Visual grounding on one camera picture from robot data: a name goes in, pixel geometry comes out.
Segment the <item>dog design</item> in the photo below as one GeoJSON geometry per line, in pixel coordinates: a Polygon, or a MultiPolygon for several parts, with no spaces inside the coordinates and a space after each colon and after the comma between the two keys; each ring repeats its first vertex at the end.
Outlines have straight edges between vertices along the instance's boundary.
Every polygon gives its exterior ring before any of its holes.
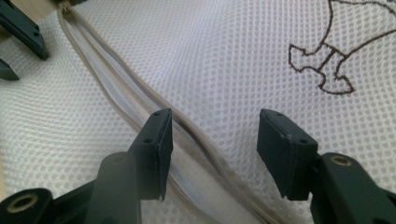
{"type": "Polygon", "coordinates": [[[340,67],[358,50],[379,38],[396,34],[396,13],[394,6],[390,6],[395,2],[328,1],[330,21],[325,36],[312,51],[290,44],[289,64],[299,73],[312,69],[323,76],[318,85],[321,90],[329,94],[349,94],[355,88],[346,75],[339,74],[340,67]],[[357,20],[356,14],[364,20],[357,20]]]}

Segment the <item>brown stitching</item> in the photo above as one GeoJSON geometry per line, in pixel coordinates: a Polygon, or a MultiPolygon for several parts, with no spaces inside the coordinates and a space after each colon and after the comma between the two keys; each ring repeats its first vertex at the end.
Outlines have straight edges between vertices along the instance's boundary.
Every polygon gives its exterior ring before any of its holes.
{"type": "Polygon", "coordinates": [[[396,29],[395,29],[395,30],[388,31],[388,32],[386,32],[386,33],[384,33],[384,34],[382,34],[382,35],[378,35],[378,36],[376,36],[376,37],[374,37],[374,38],[372,38],[372,39],[369,39],[368,41],[366,41],[366,42],[364,42],[363,44],[359,45],[357,48],[355,48],[355,49],[353,49],[352,51],[350,51],[348,54],[345,54],[345,53],[343,53],[341,50],[339,50],[339,49],[337,49],[336,47],[334,47],[334,46],[332,46],[332,45],[329,45],[328,43],[325,42],[325,41],[326,41],[326,38],[328,37],[328,35],[329,35],[329,33],[330,33],[330,30],[331,30],[331,28],[332,28],[333,10],[332,10],[331,1],[333,1],[333,2],[338,2],[338,3],[340,3],[340,4],[361,5],[361,6],[363,6],[363,5],[369,5],[369,4],[378,5],[378,6],[380,6],[380,7],[386,8],[386,9],[388,10],[388,12],[389,12],[390,14],[392,14],[393,16],[395,16],[395,17],[396,17],[396,13],[395,13],[395,11],[393,11],[392,8],[390,8],[390,7],[388,7],[388,6],[384,5],[384,4],[381,4],[381,3],[377,3],[377,2],[349,3],[349,2],[342,1],[342,0],[329,0],[328,3],[329,3],[329,9],[330,9],[330,22],[329,22],[329,26],[328,26],[327,29],[326,29],[326,32],[325,32],[324,37],[323,37],[323,38],[321,39],[321,41],[319,42],[318,47],[317,47],[314,51],[312,51],[312,52],[310,52],[310,53],[306,53],[306,49],[299,48],[299,47],[297,47],[297,46],[295,46],[295,45],[293,45],[293,44],[290,44],[290,45],[289,45],[289,65],[291,66],[291,68],[293,68],[295,71],[297,71],[297,72],[299,72],[299,73],[303,72],[305,69],[312,69],[312,70],[314,70],[315,72],[319,73],[319,74],[322,75],[322,77],[323,77],[322,82],[318,85],[319,88],[320,88],[322,91],[325,91],[325,92],[327,92],[327,93],[329,93],[329,94],[334,94],[334,95],[344,95],[344,94],[352,93],[353,91],[355,91],[355,88],[353,87],[352,83],[350,82],[350,80],[349,80],[345,75],[338,76],[338,72],[339,72],[339,70],[340,70],[341,65],[342,65],[353,53],[355,53],[356,51],[358,51],[358,50],[364,48],[365,46],[367,46],[367,45],[370,44],[371,42],[376,41],[376,40],[379,39],[379,38],[382,38],[382,37],[384,37],[384,36],[386,36],[386,35],[391,35],[392,33],[396,32],[396,29]],[[300,51],[303,53],[303,57],[304,57],[304,56],[310,56],[310,55],[314,55],[314,54],[318,53],[318,52],[320,51],[320,49],[321,49],[323,46],[326,46],[326,47],[331,48],[332,51],[331,51],[330,54],[326,57],[326,59],[325,59],[324,62],[320,65],[319,68],[315,68],[315,67],[313,67],[313,66],[303,66],[301,69],[297,69],[297,67],[295,67],[294,64],[291,62],[291,49],[292,49],[292,48],[295,48],[295,49],[300,50],[300,51]],[[325,89],[323,88],[324,85],[325,85],[325,83],[326,83],[326,80],[327,80],[326,78],[329,78],[329,77],[327,77],[326,74],[324,74],[323,72],[321,72],[321,69],[322,69],[323,66],[330,60],[330,58],[334,55],[335,52],[337,52],[338,54],[340,54],[340,55],[343,56],[344,58],[337,64],[337,66],[336,66],[336,68],[335,68],[334,80],[341,80],[341,79],[343,79],[343,80],[346,82],[346,84],[350,87],[350,91],[331,92],[331,91],[327,91],[327,90],[325,90],[325,89]]]}
{"type": "Polygon", "coordinates": [[[393,11],[393,9],[391,7],[388,7],[387,5],[382,4],[382,3],[378,3],[378,2],[357,2],[357,3],[354,3],[354,2],[346,2],[346,1],[343,1],[343,0],[330,0],[330,1],[338,2],[338,3],[341,3],[341,4],[361,5],[361,6],[364,6],[364,5],[379,5],[381,7],[386,8],[389,11],[390,14],[393,14],[393,16],[396,16],[396,12],[393,11]]]}
{"type": "Polygon", "coordinates": [[[334,55],[335,53],[335,49],[332,49],[332,51],[330,52],[330,54],[327,56],[327,58],[323,61],[323,63],[319,66],[318,70],[321,70],[323,68],[323,66],[329,62],[330,58],[334,55]]]}

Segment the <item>metal ring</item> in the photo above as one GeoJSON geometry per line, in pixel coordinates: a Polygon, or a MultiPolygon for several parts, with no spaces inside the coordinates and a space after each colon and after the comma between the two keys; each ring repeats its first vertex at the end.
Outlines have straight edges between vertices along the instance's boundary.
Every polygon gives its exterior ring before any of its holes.
{"type": "Polygon", "coordinates": [[[7,207],[7,211],[9,213],[19,213],[21,211],[24,211],[28,208],[30,208],[31,206],[33,206],[35,203],[37,203],[38,201],[38,196],[35,193],[27,193],[24,194],[16,199],[14,199],[14,201],[12,201],[8,207],[7,207]],[[18,203],[20,203],[22,200],[25,199],[30,199],[30,201],[28,203],[23,203],[21,205],[19,205],[18,203]]]}
{"type": "Polygon", "coordinates": [[[334,162],[337,165],[341,165],[341,166],[351,166],[352,165],[352,161],[350,161],[349,159],[345,158],[345,157],[341,157],[341,156],[333,156],[330,158],[330,160],[332,160],[332,162],[334,162]]]}

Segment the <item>clip jaw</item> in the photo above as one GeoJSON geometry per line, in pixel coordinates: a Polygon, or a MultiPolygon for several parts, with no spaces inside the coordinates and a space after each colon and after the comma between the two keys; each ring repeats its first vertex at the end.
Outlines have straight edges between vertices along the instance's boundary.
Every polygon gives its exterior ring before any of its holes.
{"type": "MultiPolygon", "coordinates": [[[[17,37],[40,59],[46,60],[49,57],[44,37],[40,34],[38,25],[9,0],[0,0],[0,25],[17,37]]],[[[0,62],[0,78],[19,80],[15,72],[4,61],[0,62]]]]}
{"type": "Polygon", "coordinates": [[[2,223],[141,223],[140,200],[164,198],[172,150],[172,111],[163,109],[127,152],[102,161],[96,180],[55,200],[47,189],[11,195],[0,203],[2,223]]]}
{"type": "Polygon", "coordinates": [[[283,114],[262,110],[257,150],[282,197],[300,201],[313,194],[315,223],[396,223],[395,194],[352,158],[317,154],[318,143],[283,114]]]}

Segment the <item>screw hole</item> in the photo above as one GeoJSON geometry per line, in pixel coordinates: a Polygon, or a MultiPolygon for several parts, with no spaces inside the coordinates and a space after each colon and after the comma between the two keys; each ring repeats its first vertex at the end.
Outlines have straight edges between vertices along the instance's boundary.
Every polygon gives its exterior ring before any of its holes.
{"type": "Polygon", "coordinates": [[[299,141],[301,144],[307,144],[308,143],[308,141],[306,141],[305,139],[300,139],[300,141],[299,141]]]}
{"type": "Polygon", "coordinates": [[[38,200],[38,196],[35,193],[28,193],[28,194],[22,195],[22,196],[16,198],[14,201],[12,201],[8,205],[7,211],[9,213],[22,212],[22,211],[32,207],[33,205],[35,205],[37,200],[38,200]]]}
{"type": "Polygon", "coordinates": [[[340,156],[333,156],[333,157],[331,157],[331,160],[335,164],[342,165],[342,166],[351,166],[352,165],[352,161],[350,161],[347,158],[340,157],[340,156]]]}

